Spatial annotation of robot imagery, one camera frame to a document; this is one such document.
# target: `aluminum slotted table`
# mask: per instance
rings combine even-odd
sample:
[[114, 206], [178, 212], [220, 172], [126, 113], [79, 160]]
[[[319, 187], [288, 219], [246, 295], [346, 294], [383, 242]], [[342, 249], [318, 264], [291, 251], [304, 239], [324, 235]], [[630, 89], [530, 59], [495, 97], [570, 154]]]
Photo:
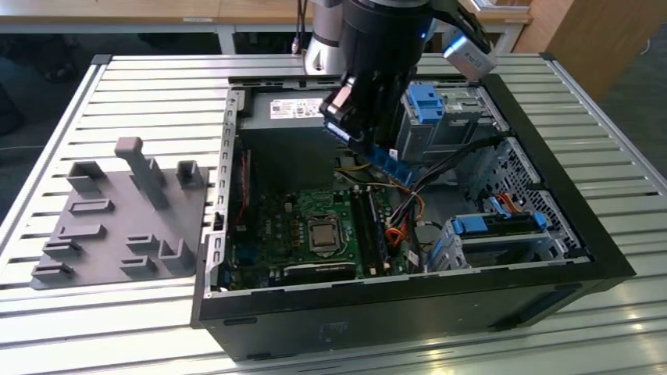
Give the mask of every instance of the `aluminum slotted table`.
[[[114, 57], [91, 65], [0, 227], [0, 373], [638, 373], [667, 367], [667, 183], [558, 62], [499, 57], [501, 74], [638, 276], [534, 327], [234, 363], [188, 327], [194, 277], [34, 291], [75, 160], [124, 170], [120, 136], [163, 168], [194, 159], [216, 180], [227, 77], [303, 74], [284, 55]], [[455, 73], [436, 55], [420, 73]], [[207, 207], [203, 233], [211, 222]]]

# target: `motherboard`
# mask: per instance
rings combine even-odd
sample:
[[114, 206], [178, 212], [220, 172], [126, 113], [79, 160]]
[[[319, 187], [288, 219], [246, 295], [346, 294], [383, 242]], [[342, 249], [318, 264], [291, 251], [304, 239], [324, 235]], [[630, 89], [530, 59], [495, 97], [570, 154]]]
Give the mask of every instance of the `motherboard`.
[[388, 257], [382, 235], [391, 209], [384, 188], [262, 195], [251, 223], [242, 228], [243, 240], [234, 245], [231, 288], [400, 274], [403, 257]]

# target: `open computer tower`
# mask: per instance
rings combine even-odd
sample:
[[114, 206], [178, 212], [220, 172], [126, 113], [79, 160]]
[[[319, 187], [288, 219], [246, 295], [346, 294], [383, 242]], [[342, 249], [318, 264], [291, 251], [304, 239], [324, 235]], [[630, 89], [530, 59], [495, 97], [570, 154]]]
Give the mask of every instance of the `open computer tower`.
[[418, 252], [386, 233], [402, 189], [323, 130], [336, 79], [230, 83], [194, 327], [234, 360], [529, 326], [634, 275], [498, 75], [403, 97], [390, 153], [415, 173], [503, 136], [420, 192]]

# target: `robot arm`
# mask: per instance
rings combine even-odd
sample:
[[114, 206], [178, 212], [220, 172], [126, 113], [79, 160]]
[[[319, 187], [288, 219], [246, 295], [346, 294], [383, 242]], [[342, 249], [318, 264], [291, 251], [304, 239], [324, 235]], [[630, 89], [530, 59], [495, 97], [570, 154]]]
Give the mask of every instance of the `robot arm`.
[[[342, 18], [346, 72], [320, 111], [330, 132], [366, 155], [394, 146], [394, 117], [434, 18], [459, 30], [443, 56], [468, 80], [479, 80], [495, 62], [485, 29], [456, 0], [344, 0]], [[318, 39], [318, 17], [314, 28]]]

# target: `white label sticker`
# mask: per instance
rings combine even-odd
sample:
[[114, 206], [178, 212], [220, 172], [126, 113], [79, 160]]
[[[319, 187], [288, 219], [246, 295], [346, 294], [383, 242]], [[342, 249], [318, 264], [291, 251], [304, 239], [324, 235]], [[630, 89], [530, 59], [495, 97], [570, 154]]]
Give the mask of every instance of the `white label sticker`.
[[419, 255], [415, 252], [407, 252], [407, 260], [415, 265], [419, 266]]
[[271, 102], [271, 119], [307, 119], [324, 117], [320, 113], [322, 98], [276, 99]]
[[463, 106], [460, 104], [446, 105], [447, 111], [463, 111]]
[[183, 18], [184, 22], [212, 22], [212, 18], [202, 18], [202, 17], [186, 17]]

